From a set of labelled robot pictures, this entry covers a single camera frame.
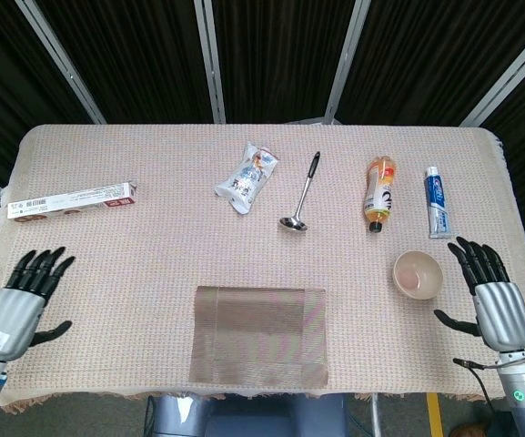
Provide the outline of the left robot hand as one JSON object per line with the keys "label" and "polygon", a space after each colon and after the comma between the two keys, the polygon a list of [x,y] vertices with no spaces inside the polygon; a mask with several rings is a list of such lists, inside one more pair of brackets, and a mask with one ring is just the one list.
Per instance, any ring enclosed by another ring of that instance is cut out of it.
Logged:
{"label": "left robot hand", "polygon": [[15,361],[28,349],[56,340],[72,327],[72,322],[65,320],[51,330],[37,329],[59,281],[76,259],[61,259],[65,250],[27,252],[0,289],[1,362]]}

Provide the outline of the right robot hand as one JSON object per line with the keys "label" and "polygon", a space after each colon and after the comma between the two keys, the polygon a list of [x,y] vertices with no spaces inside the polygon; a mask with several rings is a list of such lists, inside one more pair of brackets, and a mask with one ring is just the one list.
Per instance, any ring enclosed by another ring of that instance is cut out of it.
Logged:
{"label": "right robot hand", "polygon": [[455,320],[445,311],[434,310],[444,326],[474,337],[498,353],[525,350],[525,301],[510,280],[500,254],[491,246],[457,237],[448,244],[459,263],[472,297],[473,322]]}

